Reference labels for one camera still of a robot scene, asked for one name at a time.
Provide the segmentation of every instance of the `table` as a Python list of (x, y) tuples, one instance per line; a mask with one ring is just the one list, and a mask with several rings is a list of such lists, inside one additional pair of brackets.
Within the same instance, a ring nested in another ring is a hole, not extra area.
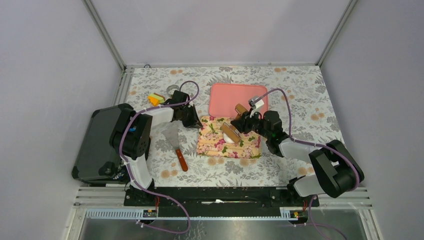
[[(215, 83), (262, 85), (268, 90), (286, 91), (292, 111), (292, 135), (296, 139), (327, 143), (343, 142), (320, 68), (318, 66), (268, 67), (181, 67), (136, 68), (126, 102), (140, 111), (151, 107), (148, 95), (157, 93), (169, 98), (168, 86), (187, 80), (198, 83), (199, 96), (193, 101), (199, 117), (208, 115), (210, 88)], [(183, 92), (193, 97), (194, 84), (184, 85)], [(269, 110), (277, 111), (288, 132), (289, 116), (280, 92), (268, 95)], [(170, 124), (152, 128), (147, 167), (157, 187), (283, 187), (290, 179), (312, 174), (312, 165), (303, 161), (271, 155), (261, 142), (259, 159), (214, 158), (196, 154), (198, 130), (184, 128), (178, 122), (181, 151), (188, 165), (182, 171), (171, 145), (161, 134)]]

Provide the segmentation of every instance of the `pink cutting board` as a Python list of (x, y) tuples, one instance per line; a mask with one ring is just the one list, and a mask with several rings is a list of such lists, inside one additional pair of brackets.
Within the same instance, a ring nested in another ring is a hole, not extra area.
[[(235, 118), (237, 116), (235, 110), (237, 104), (241, 104), (249, 110), (251, 108), (249, 106), (249, 100), (255, 96), (260, 97), (267, 92), (266, 87), (259, 85), (215, 83), (210, 88), (209, 115)], [(265, 105), (262, 107), (260, 113), (263, 115), (268, 111), (268, 96), (262, 100)]]

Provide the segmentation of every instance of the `wooden handle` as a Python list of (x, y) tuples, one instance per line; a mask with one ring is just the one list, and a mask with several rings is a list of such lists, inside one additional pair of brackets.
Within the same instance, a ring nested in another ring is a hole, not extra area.
[(189, 170), (189, 167), (187, 166), (186, 160), (183, 157), (183, 153), (181, 152), (179, 148), (175, 150), (175, 152), (176, 152), (176, 156), (178, 157), (179, 164), (181, 165), (182, 170), (184, 172), (187, 172)]

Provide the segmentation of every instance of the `floral placemat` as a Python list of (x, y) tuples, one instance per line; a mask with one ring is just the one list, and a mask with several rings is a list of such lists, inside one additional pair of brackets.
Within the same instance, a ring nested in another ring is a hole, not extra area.
[(231, 125), (229, 117), (203, 116), (200, 121), (203, 128), (199, 130), (197, 154), (209, 157), (234, 159), (258, 159), (261, 157), (261, 136), (254, 131), (240, 134), (240, 142), (227, 143), (221, 126)]
[[(317, 66), (136, 68), (126, 102), (140, 111), (151, 106), (149, 94), (169, 98), (167, 87), (187, 80), (200, 86), (200, 93), (193, 101), (200, 118), (209, 115), (210, 89), (215, 83), (262, 85), (268, 90), (283, 88), (291, 106), (295, 138), (319, 143), (333, 139), (343, 142)], [(193, 97), (196, 87), (188, 83), (182, 91)], [(279, 92), (268, 96), (268, 109), (279, 113), (282, 126), (287, 130), (289, 116)], [(264, 141), (258, 159), (200, 156), (197, 154), (199, 130), (184, 128), (178, 122), (180, 148), (188, 165), (188, 171), (184, 172), (175, 151), (161, 134), (169, 124), (155, 126), (150, 132), (152, 142), (147, 167), (158, 187), (285, 186), (294, 177), (314, 172), (304, 161), (272, 155)]]

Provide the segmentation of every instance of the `gray wall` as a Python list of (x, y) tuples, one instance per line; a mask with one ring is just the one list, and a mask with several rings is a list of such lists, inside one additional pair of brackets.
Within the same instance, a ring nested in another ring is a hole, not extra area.
[(93, 0), (127, 64), (315, 63), (349, 0)]
[(57, 240), (91, 113), (120, 71), (82, 1), (0, 6), (0, 239)]
[(362, 0), (322, 73), (385, 240), (423, 239), (424, 1)]

